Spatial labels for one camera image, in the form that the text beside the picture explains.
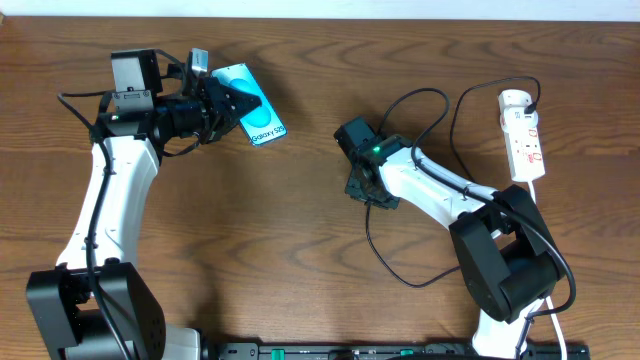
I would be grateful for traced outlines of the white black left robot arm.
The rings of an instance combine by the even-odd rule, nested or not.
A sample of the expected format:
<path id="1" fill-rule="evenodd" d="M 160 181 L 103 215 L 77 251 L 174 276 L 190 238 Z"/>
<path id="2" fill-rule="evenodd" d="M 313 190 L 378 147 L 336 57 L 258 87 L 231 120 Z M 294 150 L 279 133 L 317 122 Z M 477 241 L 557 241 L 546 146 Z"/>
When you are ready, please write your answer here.
<path id="1" fill-rule="evenodd" d="M 174 138 L 219 141 L 267 101 L 243 64 L 208 67 L 204 50 L 159 67 L 159 49 L 115 51 L 115 86 L 87 123 L 92 173 L 72 236 L 26 296 L 53 359 L 212 359 L 201 331 L 169 325 L 140 276 L 138 240 L 149 189 Z"/>

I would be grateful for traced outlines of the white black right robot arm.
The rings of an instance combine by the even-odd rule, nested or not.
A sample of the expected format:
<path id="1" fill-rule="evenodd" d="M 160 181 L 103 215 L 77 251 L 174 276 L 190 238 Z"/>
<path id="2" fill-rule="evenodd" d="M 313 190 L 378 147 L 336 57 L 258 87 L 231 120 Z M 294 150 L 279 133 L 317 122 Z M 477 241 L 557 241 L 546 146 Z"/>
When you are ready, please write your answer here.
<path id="1" fill-rule="evenodd" d="M 480 356 L 517 359 L 543 300 L 575 279 L 537 205 L 523 188 L 498 191 L 426 157 L 400 135 L 377 134 L 361 117 L 334 138 L 351 164 L 345 192 L 367 207 L 418 207 L 451 236 L 465 285 L 480 307 L 472 339 Z"/>

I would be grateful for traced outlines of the silver Galaxy smartphone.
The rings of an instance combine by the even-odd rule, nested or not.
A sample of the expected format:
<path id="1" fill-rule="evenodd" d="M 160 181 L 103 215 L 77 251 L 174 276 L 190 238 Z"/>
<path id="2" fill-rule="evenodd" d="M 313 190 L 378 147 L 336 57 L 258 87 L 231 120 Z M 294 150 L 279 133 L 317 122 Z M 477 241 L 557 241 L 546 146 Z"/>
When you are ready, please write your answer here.
<path id="1" fill-rule="evenodd" d="M 239 124 L 252 145 L 263 146 L 288 134 L 284 123 L 245 63 L 212 70 L 211 75 L 222 85 L 251 96 L 252 104 L 248 104 L 251 110 L 240 117 Z"/>

